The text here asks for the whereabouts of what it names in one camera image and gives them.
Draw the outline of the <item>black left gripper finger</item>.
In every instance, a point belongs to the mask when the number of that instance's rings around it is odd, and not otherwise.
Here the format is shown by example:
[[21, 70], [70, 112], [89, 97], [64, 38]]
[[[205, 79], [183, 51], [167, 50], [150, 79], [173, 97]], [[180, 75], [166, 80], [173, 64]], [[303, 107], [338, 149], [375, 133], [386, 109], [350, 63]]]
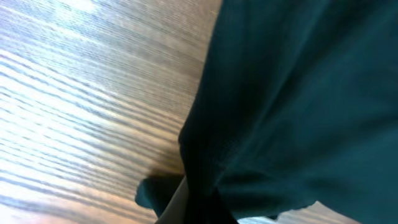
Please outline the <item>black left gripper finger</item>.
[[189, 188], [187, 178], [184, 177], [155, 224], [183, 224], [188, 198]]

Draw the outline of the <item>black t-shirt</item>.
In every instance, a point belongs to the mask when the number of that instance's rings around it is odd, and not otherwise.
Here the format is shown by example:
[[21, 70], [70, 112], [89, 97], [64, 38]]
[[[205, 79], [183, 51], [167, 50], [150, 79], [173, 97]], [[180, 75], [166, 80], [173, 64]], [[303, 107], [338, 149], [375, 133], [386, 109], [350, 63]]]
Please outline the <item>black t-shirt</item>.
[[223, 1], [178, 142], [184, 174], [137, 189], [158, 217], [186, 177], [184, 223], [396, 223], [397, 1]]

